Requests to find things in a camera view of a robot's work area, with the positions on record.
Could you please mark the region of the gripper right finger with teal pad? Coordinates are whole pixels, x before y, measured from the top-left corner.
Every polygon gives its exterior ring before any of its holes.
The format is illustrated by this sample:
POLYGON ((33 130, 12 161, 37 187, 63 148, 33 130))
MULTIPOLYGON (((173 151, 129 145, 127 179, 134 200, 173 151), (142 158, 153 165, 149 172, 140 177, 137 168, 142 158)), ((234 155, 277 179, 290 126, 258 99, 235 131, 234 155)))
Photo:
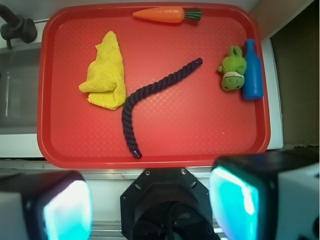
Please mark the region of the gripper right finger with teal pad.
POLYGON ((210 172, 209 198, 229 240, 317 240, 319 155, 267 151, 220 156, 210 172))

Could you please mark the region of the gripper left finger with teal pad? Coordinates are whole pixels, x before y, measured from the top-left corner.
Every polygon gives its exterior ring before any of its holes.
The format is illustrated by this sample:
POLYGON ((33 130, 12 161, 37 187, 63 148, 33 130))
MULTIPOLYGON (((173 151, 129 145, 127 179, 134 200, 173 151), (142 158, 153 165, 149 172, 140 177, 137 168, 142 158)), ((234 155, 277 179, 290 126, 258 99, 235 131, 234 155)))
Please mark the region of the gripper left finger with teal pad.
POLYGON ((93 212, 91 188, 78 171, 0 178, 2 240, 88 240, 93 212))

